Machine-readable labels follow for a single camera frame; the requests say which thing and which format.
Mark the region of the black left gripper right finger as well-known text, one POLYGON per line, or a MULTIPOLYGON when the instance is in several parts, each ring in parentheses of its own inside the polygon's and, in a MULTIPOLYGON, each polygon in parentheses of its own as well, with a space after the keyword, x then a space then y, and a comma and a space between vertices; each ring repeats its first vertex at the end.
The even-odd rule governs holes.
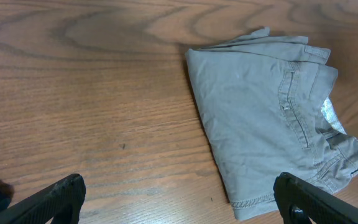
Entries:
POLYGON ((282 172, 273 186, 284 224, 358 224, 358 208, 282 172))

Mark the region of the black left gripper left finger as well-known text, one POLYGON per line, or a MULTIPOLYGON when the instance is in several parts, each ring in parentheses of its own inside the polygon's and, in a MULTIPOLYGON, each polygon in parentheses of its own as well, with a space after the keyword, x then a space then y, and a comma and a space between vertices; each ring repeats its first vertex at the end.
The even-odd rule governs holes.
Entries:
POLYGON ((82 176, 70 174, 19 203, 9 205, 0 212, 0 224, 77 224, 85 195, 82 176))

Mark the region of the grey shorts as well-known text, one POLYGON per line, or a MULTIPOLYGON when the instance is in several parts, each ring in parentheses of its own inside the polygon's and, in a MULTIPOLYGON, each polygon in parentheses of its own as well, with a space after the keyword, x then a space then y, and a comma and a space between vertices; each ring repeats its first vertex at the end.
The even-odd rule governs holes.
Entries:
POLYGON ((329 95, 330 50, 303 36, 257 30, 190 49, 198 112, 236 219, 277 209, 282 172, 334 194, 358 174, 358 139, 346 134, 329 95))

